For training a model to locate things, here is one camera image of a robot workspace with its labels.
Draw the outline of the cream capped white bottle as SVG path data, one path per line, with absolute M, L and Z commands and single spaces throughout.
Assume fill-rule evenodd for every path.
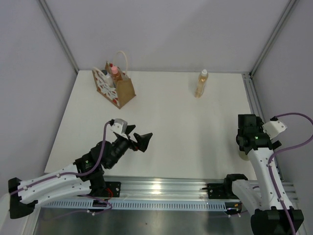
M 244 151 L 239 151 L 239 157 L 244 161 L 249 161 L 249 157 Z

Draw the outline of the pink capped small bottle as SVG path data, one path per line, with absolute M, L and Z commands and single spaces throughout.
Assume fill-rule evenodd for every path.
M 112 72 L 112 77 L 113 77 L 114 82 L 118 82 L 122 80 L 121 72 L 117 66 L 112 66 L 111 72 Z

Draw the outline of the white bottle black cap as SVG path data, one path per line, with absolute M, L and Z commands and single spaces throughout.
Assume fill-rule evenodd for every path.
M 107 70 L 101 70 L 101 72 L 104 74 L 104 81 L 111 87 L 114 88 L 114 82 L 113 79 L 111 77 L 111 75 L 108 73 Z

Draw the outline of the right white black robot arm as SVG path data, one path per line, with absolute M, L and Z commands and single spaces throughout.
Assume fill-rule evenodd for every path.
M 238 115 L 236 143 L 252 164 L 259 189 L 255 190 L 243 174 L 228 174 L 223 193 L 240 199 L 250 214 L 255 235 L 294 235 L 304 221 L 302 211 L 294 208 L 284 190 L 273 156 L 281 143 L 272 139 L 286 129 L 275 117 L 264 123 L 254 114 Z

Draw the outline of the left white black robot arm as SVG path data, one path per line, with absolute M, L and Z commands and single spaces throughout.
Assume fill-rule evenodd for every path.
M 121 184 L 106 182 L 105 170 L 112 169 L 128 150 L 145 152 L 153 134 L 134 133 L 132 140 L 130 133 L 135 125 L 117 124 L 111 120 L 105 126 L 111 127 L 115 141 L 102 139 L 88 153 L 58 171 L 27 181 L 17 177 L 10 179 L 10 218 L 26 217 L 50 202 L 76 196 L 93 200 L 104 197 L 100 205 L 111 208 L 109 199 L 119 197 Z

